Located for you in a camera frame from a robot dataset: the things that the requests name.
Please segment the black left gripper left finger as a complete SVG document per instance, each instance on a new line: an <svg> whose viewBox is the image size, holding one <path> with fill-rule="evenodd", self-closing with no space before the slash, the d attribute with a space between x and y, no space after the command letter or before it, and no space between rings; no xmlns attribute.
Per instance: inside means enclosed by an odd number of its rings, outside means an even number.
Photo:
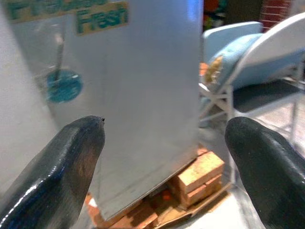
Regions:
<svg viewBox="0 0 305 229"><path fill-rule="evenodd" d="M65 125L0 200L3 229L69 229L78 220L105 144L104 118Z"/></svg>

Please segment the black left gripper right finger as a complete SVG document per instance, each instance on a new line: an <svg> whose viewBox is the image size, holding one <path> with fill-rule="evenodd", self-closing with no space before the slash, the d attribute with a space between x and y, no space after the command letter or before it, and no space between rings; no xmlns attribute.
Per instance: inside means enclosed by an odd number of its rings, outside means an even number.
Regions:
<svg viewBox="0 0 305 229"><path fill-rule="evenodd" d="M278 132L248 117L227 123L225 143L267 229L305 227L305 159Z"/></svg>

